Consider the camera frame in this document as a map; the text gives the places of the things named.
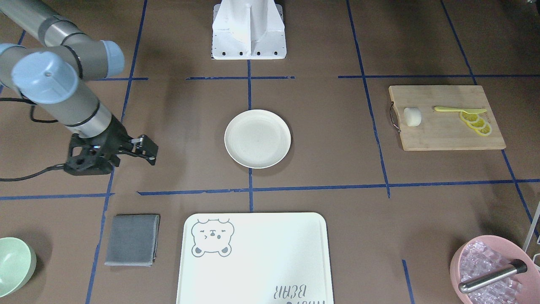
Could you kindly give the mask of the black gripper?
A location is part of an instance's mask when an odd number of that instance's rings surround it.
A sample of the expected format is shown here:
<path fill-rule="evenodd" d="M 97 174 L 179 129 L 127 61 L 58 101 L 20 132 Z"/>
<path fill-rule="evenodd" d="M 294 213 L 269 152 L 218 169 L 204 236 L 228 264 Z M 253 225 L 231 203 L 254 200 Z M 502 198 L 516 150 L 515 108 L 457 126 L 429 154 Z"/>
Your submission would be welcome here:
<path fill-rule="evenodd" d="M 74 133 L 70 140 L 70 169 L 113 169 L 120 164 L 118 155 L 142 158 L 151 166 L 157 161 L 159 146 L 145 134 L 133 138 L 113 116 L 108 127 L 89 138 Z"/>

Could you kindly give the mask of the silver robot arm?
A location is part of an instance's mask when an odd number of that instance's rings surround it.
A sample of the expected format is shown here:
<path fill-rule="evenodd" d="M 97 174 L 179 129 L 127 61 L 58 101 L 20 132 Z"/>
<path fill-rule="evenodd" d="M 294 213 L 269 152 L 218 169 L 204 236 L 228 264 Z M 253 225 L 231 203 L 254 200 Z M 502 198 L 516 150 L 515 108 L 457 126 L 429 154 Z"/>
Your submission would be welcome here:
<path fill-rule="evenodd" d="M 1 84 L 48 112 L 72 136 L 66 173 L 109 174 L 120 155 L 152 166 L 158 146 L 146 135 L 131 137 L 86 81 L 123 72 L 125 57 L 113 41 L 93 40 L 75 23 L 40 0 L 2 0 L 1 12 L 42 44 L 29 49 L 1 44 Z"/>

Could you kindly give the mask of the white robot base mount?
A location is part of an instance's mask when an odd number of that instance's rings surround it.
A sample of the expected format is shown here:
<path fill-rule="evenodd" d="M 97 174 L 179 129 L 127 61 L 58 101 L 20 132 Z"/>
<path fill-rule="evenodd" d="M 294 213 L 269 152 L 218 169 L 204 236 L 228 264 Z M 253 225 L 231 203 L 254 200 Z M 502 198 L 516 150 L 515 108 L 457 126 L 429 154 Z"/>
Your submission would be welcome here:
<path fill-rule="evenodd" d="M 215 60 L 286 58 L 283 8 L 273 0 L 222 0 L 213 8 L 212 31 Z"/>

